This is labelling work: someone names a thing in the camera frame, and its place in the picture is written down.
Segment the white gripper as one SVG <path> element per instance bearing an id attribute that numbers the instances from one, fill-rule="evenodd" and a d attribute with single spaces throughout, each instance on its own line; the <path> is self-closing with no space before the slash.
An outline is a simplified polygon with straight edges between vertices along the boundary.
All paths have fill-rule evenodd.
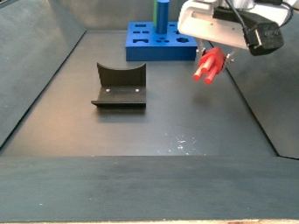
<path id="1" fill-rule="evenodd" d="M 290 20 L 299 0 L 188 0 L 178 16 L 178 32 L 196 38 L 197 59 L 205 53 L 202 40 L 248 49 L 238 23 L 212 17 L 216 8 L 256 13 L 281 28 Z M 236 51 L 226 54 L 222 67 L 234 61 Z"/>

